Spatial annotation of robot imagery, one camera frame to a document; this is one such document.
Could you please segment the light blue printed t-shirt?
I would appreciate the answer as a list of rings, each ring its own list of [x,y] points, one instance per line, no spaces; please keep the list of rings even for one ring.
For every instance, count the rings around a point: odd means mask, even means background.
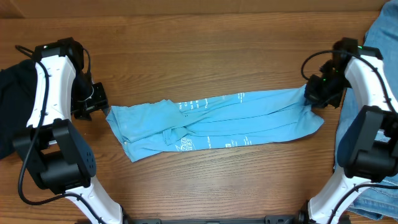
[[[132,162],[161,152],[287,142],[315,133],[324,122],[312,112],[304,90],[112,106],[106,121]]]

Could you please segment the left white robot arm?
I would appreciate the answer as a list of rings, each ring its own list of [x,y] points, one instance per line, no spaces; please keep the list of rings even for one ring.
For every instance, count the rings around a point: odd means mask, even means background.
[[[93,82],[89,51],[69,37],[30,50],[16,49],[35,65],[37,84],[30,118],[12,145],[23,161],[17,191],[28,205],[61,198],[73,202],[88,223],[129,223],[123,207],[96,176],[94,152],[72,118],[109,111],[102,83]]]

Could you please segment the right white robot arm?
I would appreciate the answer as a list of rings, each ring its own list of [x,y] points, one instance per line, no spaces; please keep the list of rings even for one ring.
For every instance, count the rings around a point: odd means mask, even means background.
[[[397,100],[384,75],[379,49],[342,38],[329,51],[320,77],[307,79],[305,98],[317,108],[339,107],[351,88],[359,113],[344,133],[337,166],[320,193],[299,211],[294,223],[349,223],[343,213],[365,190],[397,174]]]

